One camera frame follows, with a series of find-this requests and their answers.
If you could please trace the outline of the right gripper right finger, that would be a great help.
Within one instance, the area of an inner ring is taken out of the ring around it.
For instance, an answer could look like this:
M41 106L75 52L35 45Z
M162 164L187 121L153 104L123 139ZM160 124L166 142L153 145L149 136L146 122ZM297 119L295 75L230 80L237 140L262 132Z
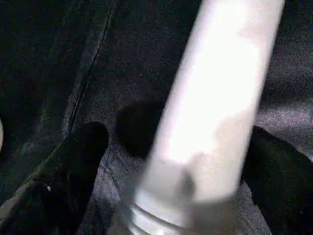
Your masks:
M313 164L291 144L254 126L241 180L272 234L313 233Z

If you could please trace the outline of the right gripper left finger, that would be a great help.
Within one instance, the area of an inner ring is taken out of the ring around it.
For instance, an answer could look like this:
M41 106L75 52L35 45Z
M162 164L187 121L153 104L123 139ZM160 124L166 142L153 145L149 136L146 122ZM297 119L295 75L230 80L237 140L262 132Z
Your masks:
M2 235L74 235L86 212L109 132L99 122L70 133L0 207Z

